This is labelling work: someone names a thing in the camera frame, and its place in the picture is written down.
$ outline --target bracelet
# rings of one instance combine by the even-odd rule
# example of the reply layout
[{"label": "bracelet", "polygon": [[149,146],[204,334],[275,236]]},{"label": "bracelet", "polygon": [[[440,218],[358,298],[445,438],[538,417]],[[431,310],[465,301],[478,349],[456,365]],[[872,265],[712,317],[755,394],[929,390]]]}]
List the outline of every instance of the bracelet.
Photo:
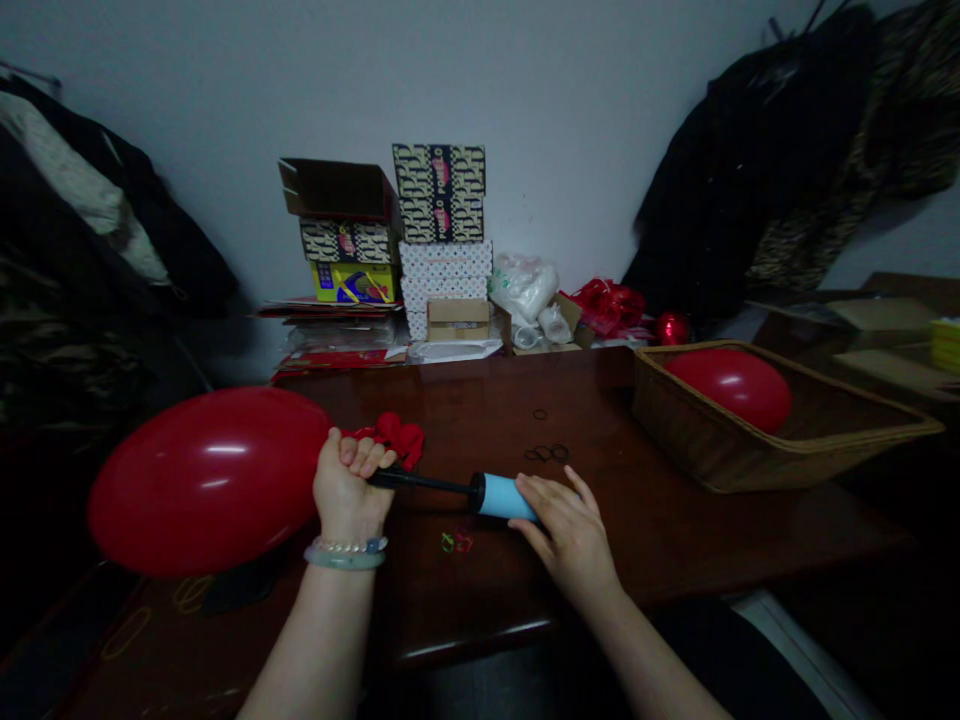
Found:
[{"label": "bracelet", "polygon": [[306,550],[304,559],[311,565],[337,570],[373,570],[383,565],[386,538],[370,538],[366,543],[335,543],[316,538]]}]

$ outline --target inflated red balloon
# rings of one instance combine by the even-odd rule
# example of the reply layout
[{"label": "inflated red balloon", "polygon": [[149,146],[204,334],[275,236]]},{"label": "inflated red balloon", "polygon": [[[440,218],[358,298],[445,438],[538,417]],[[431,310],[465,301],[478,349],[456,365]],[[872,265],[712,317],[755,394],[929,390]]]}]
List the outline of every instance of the inflated red balloon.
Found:
[{"label": "inflated red balloon", "polygon": [[756,355],[728,348],[694,350],[666,369],[765,433],[777,432],[790,415],[790,386]]},{"label": "inflated red balloon", "polygon": [[186,400],[114,450],[90,493],[90,531],[108,558],[153,577],[252,560],[316,514],[313,475],[331,424],[277,388]]},{"label": "inflated red balloon", "polygon": [[667,310],[657,318],[654,334],[661,345],[686,345],[690,342],[690,321],[682,312]]}]

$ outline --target balloon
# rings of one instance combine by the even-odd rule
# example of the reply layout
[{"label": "balloon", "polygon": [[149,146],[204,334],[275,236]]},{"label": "balloon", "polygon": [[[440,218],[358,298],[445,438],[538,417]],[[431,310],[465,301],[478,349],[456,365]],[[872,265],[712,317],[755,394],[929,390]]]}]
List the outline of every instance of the balloon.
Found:
[{"label": "balloon", "polygon": [[108,558],[153,577],[252,560],[316,514],[330,426],[318,405],[278,388],[186,400],[114,450],[90,493],[90,531]]},{"label": "balloon", "polygon": [[690,342],[690,321],[682,312],[667,310],[657,318],[656,336],[661,345],[686,345]]},{"label": "balloon", "polygon": [[666,370],[758,430],[773,434],[790,415],[790,386],[772,365],[739,350],[684,353]]}]

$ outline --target wicker basket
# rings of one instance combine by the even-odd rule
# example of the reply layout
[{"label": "wicker basket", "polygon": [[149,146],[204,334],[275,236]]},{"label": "wicker basket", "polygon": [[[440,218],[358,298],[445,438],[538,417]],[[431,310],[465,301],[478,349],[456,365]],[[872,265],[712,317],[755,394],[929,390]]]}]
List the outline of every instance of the wicker basket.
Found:
[{"label": "wicker basket", "polygon": [[[757,355],[790,385],[793,409],[776,435],[757,430],[664,369],[704,348]],[[943,425],[904,405],[733,340],[637,350],[633,415],[684,471],[720,493],[818,485]]]}]

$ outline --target white polka dot box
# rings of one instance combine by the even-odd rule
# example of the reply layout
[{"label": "white polka dot box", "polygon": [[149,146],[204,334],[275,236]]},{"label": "white polka dot box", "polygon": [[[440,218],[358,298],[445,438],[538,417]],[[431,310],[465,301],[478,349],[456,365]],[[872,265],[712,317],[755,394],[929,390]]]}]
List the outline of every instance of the white polka dot box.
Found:
[{"label": "white polka dot box", "polygon": [[436,298],[485,298],[487,278],[407,277],[404,269],[403,304],[408,313],[425,313],[427,303]]},{"label": "white polka dot box", "polygon": [[411,340],[427,339],[427,314],[412,313],[407,310],[407,325],[410,327]]},{"label": "white polka dot box", "polygon": [[483,277],[493,271],[493,242],[400,243],[400,263],[408,278]]}]

